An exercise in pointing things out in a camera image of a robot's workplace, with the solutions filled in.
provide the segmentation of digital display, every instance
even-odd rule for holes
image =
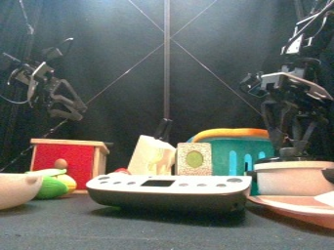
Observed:
[[[174,184],[175,181],[170,180],[148,180],[146,181],[142,186],[144,187],[168,187]]]

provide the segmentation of yellow lid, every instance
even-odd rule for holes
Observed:
[[[209,138],[258,138],[269,139],[267,131],[263,129],[239,128],[239,129],[209,129],[199,132],[194,137],[194,143]]]

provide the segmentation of green toy fruit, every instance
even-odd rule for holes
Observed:
[[[55,178],[44,176],[39,193],[35,199],[52,199],[68,193],[68,187]]]

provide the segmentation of metal pole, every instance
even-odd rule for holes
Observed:
[[[171,61],[171,48],[170,48],[170,0],[164,0],[164,103],[163,103],[163,113],[164,118],[170,119],[170,61]]]

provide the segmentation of white electronic device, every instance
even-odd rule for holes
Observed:
[[[250,176],[147,176],[111,173],[91,179],[87,192],[107,206],[189,212],[242,211]]]

